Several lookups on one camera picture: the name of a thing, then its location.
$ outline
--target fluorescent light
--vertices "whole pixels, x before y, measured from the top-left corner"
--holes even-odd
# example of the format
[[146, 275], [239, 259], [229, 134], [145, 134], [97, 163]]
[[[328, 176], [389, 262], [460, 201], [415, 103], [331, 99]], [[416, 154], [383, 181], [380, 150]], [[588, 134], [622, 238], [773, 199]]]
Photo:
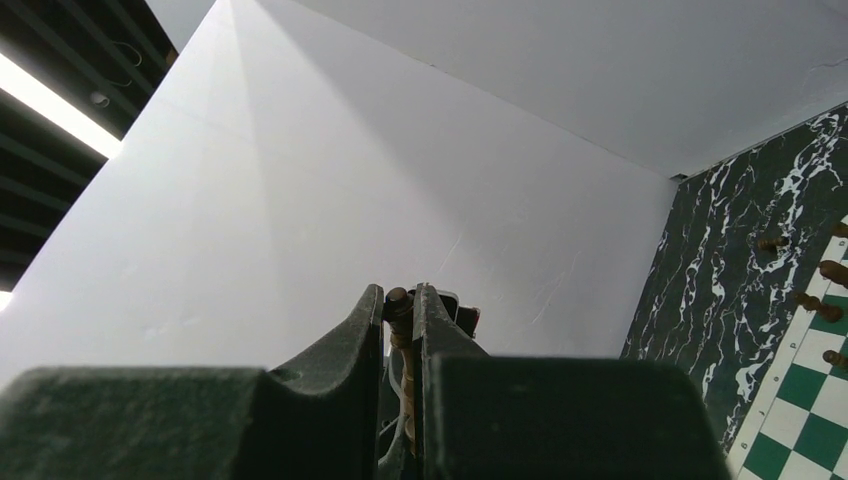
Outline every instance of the fluorescent light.
[[121, 141], [0, 53], [0, 88], [107, 159]]
[[12, 292], [0, 292], [0, 312], [6, 309], [12, 301]]

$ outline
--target ceiling beam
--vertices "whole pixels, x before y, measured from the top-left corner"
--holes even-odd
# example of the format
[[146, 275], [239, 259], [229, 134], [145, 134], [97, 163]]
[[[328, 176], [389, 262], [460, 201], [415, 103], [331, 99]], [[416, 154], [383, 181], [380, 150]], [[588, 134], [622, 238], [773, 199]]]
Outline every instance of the ceiling beam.
[[30, 10], [19, 0], [4, 0], [4, 5], [12, 10], [12, 12], [23, 20], [24, 23], [26, 23], [31, 29], [38, 33], [45, 42], [49, 43], [50, 46], [56, 49], [56, 51], [65, 57], [66, 60], [76, 66], [80, 73], [85, 75], [86, 78], [97, 85], [97, 87], [106, 94], [110, 100], [115, 102], [116, 105], [121, 107], [121, 109], [133, 118], [138, 116], [138, 108], [136, 108], [123, 93], [119, 92], [118, 89], [109, 83], [109, 80], [100, 75], [97, 69], [92, 67], [82, 58], [82, 56], [80, 56], [80, 54], [68, 46], [62, 37], [44, 23], [38, 15], [35, 14], [35, 12]]
[[138, 70], [137, 65], [133, 65], [127, 60], [127, 57], [118, 50], [118, 47], [115, 46], [115, 42], [112, 41], [100, 27], [97, 26], [94, 21], [85, 14], [85, 12], [76, 4], [73, 0], [59, 0], [59, 4], [65, 8], [79, 23], [85, 28], [89, 35], [94, 37], [97, 43], [106, 50], [106, 53], [115, 60], [121, 68], [127, 72], [139, 87], [144, 90], [148, 96], [153, 95], [153, 85], [144, 78], [144, 75]]

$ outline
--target chessboard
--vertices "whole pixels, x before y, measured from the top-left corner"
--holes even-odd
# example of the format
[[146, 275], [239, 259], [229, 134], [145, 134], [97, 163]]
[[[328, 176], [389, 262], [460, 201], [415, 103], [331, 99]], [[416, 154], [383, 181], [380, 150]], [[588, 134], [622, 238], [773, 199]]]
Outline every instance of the chessboard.
[[[846, 250], [834, 236], [821, 261], [848, 265]], [[848, 289], [817, 271], [804, 293], [728, 452], [733, 478], [848, 480], [848, 360], [825, 355], [848, 357]]]

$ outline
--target chess piece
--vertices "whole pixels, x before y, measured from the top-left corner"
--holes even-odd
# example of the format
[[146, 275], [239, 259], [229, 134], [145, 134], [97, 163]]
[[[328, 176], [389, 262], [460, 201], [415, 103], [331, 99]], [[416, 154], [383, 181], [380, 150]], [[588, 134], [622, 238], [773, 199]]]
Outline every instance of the chess piece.
[[848, 225], [839, 222], [835, 227], [833, 227], [833, 231], [831, 233], [834, 237], [848, 238]]
[[842, 355], [841, 353], [828, 350], [822, 354], [822, 359], [834, 367], [848, 370], [848, 358], [845, 358], [845, 355]]
[[789, 239], [786, 237], [762, 238], [757, 242], [757, 247], [767, 252], [777, 252], [777, 247], [785, 247], [787, 245], [789, 245]]
[[804, 307], [804, 310], [808, 312], [815, 311], [824, 319], [824, 321], [828, 323], [833, 323], [842, 318], [843, 312], [842, 309], [837, 307], [836, 305], [828, 305], [826, 303], [822, 303], [816, 297], [811, 295], [807, 295], [802, 292], [795, 292], [793, 295], [795, 301], [798, 302], [798, 305]]
[[848, 268], [833, 260], [825, 260], [819, 264], [819, 273], [828, 280], [848, 288]]

